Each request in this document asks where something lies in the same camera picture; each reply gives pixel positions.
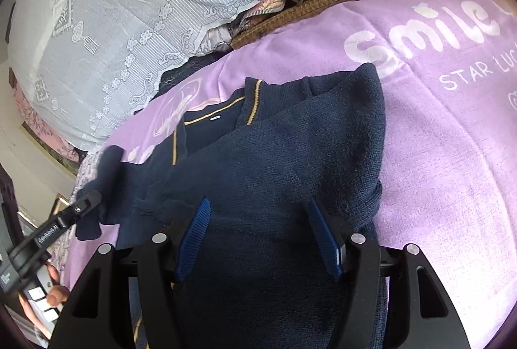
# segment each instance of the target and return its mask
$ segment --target purple blanket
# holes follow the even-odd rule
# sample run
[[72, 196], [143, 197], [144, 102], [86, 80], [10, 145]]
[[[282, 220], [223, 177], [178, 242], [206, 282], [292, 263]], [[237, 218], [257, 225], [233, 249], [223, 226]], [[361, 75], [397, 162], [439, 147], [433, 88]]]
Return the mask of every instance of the purple blanket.
[[[200, 70], [107, 145], [142, 163], [185, 111], [227, 100], [246, 76], [281, 84], [374, 62], [387, 113], [379, 240], [423, 249], [481, 349], [517, 299], [516, 40], [515, 0], [335, 5]], [[97, 244], [72, 243], [71, 277]]]

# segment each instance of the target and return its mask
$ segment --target navy sweater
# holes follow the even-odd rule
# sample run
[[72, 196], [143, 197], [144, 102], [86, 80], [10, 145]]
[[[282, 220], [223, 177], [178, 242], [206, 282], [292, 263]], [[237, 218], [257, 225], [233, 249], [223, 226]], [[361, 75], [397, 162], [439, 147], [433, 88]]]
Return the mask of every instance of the navy sweater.
[[207, 197], [212, 217], [183, 299], [192, 347], [324, 348], [347, 288], [326, 273], [303, 208], [318, 196], [376, 239], [384, 130], [372, 64], [284, 85], [248, 78], [227, 102], [186, 113], [141, 166], [108, 149], [100, 176], [118, 170], [117, 184], [77, 236], [98, 236], [99, 219], [121, 224], [118, 248], [140, 245]]

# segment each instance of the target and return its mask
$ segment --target finger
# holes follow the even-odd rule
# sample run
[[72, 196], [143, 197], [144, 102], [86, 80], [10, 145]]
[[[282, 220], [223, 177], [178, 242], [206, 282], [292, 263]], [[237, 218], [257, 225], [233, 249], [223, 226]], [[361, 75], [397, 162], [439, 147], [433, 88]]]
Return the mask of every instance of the finger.
[[43, 326], [42, 322], [38, 319], [38, 317], [34, 314], [34, 311], [28, 301], [22, 297], [20, 294], [18, 294], [18, 298], [20, 299], [20, 304], [23, 308], [23, 312], [25, 313], [25, 316], [29, 319], [29, 321], [34, 324], [40, 332], [43, 333], [43, 335], [50, 340], [52, 337], [52, 334], [47, 330], [45, 326]]
[[64, 303], [69, 295], [70, 290], [66, 286], [54, 285], [48, 292], [47, 303], [52, 308], [55, 308], [59, 304]]
[[51, 264], [47, 264], [48, 274], [52, 278], [54, 285], [59, 285], [59, 272], [58, 270], [52, 266]]

